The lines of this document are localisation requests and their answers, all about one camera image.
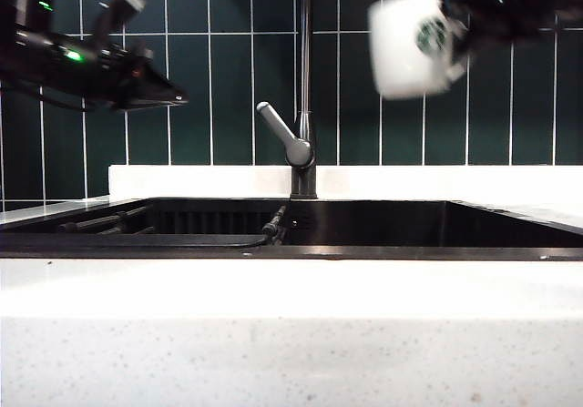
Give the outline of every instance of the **kitchen faucet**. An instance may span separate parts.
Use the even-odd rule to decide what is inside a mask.
[[[294,132],[267,102],[257,105],[273,133],[285,146],[291,165],[291,198],[316,199],[316,146],[312,122],[312,0],[302,2],[302,101]]]

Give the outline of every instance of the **starbucks logo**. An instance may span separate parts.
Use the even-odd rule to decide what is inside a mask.
[[[417,34],[417,47],[426,55],[435,55],[445,47],[445,23],[441,18],[425,20]]]

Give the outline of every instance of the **tile grout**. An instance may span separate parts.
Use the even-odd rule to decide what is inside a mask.
[[[540,32],[555,32],[553,28],[540,28],[538,29]],[[565,27],[558,30],[566,31],[566,32],[583,32],[583,27]],[[370,34],[370,30],[321,30],[321,31],[313,31],[315,35],[336,35],[336,34]],[[212,36],[250,36],[251,32],[168,32],[169,36],[207,36],[211,34]],[[256,36],[292,36],[294,34],[298,34],[298,31],[255,31],[253,32]],[[67,36],[92,36],[93,34],[76,34],[70,33],[66,34]],[[109,34],[110,36],[165,36],[166,33],[164,32],[143,32],[143,33],[131,33],[126,32],[124,33],[112,33]]]
[[[513,165],[513,148],[514,148],[514,43],[510,46],[510,127],[508,141],[508,165]]]
[[[210,165],[214,166],[214,120],[213,120],[213,102],[212,102],[212,33],[211,33],[211,22],[210,22],[210,0],[207,0],[207,46],[209,50],[209,128],[210,128]]]
[[[168,0],[164,0],[164,38],[166,43],[166,78],[170,78],[170,48],[168,38]],[[172,122],[170,120],[170,106],[166,107],[166,130],[168,133],[168,165],[172,166]]]
[[[40,95],[43,95],[43,88],[40,87]],[[40,104],[40,151],[41,151],[41,170],[43,177],[43,202],[46,205],[46,156],[45,156],[45,103],[41,100]]]
[[[293,0],[293,122],[298,116],[298,0]]]
[[[126,26],[123,25],[121,28],[121,37],[124,45],[124,49],[126,48]],[[129,116],[128,112],[124,112],[124,129],[125,129],[125,136],[126,136],[126,165],[129,166]]]
[[[427,140],[427,94],[423,94],[423,113],[421,117],[421,165],[425,165],[425,154],[426,154],[426,140]]]
[[[379,166],[383,165],[383,96],[379,94]]]
[[[83,0],[79,0],[79,31],[81,32],[81,40],[85,33],[83,25]],[[81,99],[81,106],[85,108],[85,99]],[[87,174],[87,113],[83,111],[83,189],[85,198],[89,197],[89,184]]]
[[[555,25],[558,24],[558,16],[555,15]],[[558,32],[555,31],[555,59],[553,73],[553,166],[557,165],[557,82],[558,82]]]
[[[2,82],[0,82],[0,194],[2,194],[2,210],[5,209],[5,179],[4,179],[4,125],[2,114]]]
[[[255,15],[254,0],[250,0],[251,27],[251,164],[257,164],[257,129],[255,127]]]
[[[467,15],[467,25],[468,27],[471,24],[471,16],[470,14]],[[470,164],[470,76],[472,70],[472,63],[471,63],[471,55],[468,54],[466,60],[466,88],[465,88],[465,165],[469,166]]]
[[[341,155],[341,4],[336,0],[336,166],[340,166]]]

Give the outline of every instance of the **faucet handle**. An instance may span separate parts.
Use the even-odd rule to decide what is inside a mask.
[[[297,138],[283,119],[268,102],[257,105],[257,111],[263,116],[273,133],[285,146],[288,162],[296,168],[304,168],[312,163],[312,145],[309,141]]]

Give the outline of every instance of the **sink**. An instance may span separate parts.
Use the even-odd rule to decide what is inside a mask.
[[[571,260],[583,229],[462,202],[151,198],[0,225],[0,256]]]
[[[536,223],[461,202],[292,202],[286,245],[579,248],[583,229]]]

